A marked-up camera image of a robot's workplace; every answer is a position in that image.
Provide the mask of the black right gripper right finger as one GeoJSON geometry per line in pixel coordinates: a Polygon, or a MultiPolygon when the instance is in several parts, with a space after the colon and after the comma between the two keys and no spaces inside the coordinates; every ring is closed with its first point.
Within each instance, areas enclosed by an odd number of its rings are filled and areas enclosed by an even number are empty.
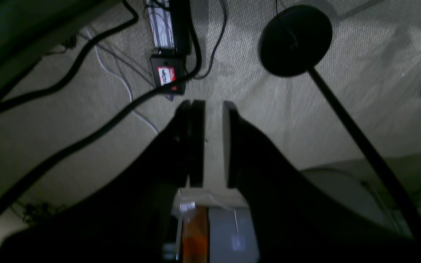
{"type": "Polygon", "coordinates": [[[421,237],[368,220],[307,180],[223,103],[224,174],[249,207],[260,263],[421,263],[421,237]]]}

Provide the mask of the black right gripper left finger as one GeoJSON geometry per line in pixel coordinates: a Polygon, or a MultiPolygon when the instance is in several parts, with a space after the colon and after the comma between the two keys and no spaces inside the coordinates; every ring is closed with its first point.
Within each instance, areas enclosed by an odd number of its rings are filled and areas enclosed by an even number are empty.
{"type": "Polygon", "coordinates": [[[179,188],[202,186],[205,101],[186,100],[149,146],[109,184],[7,238],[0,263],[161,262],[179,188]]]}

